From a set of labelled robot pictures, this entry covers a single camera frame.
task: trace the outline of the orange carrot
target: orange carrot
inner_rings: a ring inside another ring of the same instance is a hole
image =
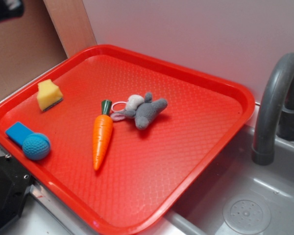
[[[98,170],[109,146],[113,120],[109,117],[112,102],[104,100],[101,103],[102,114],[95,119],[93,130],[93,162],[94,169]]]

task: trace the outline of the gray plush rabbit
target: gray plush rabbit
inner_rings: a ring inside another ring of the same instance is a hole
[[[139,130],[145,130],[154,119],[168,106],[166,99],[152,101],[152,94],[146,93],[145,98],[140,95],[131,95],[125,109],[110,115],[113,121],[125,118],[135,119],[135,125]]]

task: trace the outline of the sponge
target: sponge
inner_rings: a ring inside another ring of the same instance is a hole
[[[38,83],[37,101],[42,111],[47,111],[62,100],[63,94],[51,79]]]

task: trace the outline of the blue ball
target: blue ball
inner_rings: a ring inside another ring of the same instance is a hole
[[[22,146],[25,156],[37,161],[45,158],[50,152],[50,141],[44,134],[34,133],[26,137]]]

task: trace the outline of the gray sink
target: gray sink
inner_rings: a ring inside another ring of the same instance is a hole
[[[251,160],[245,126],[166,218],[186,234],[294,235],[294,144],[277,138],[274,162]]]

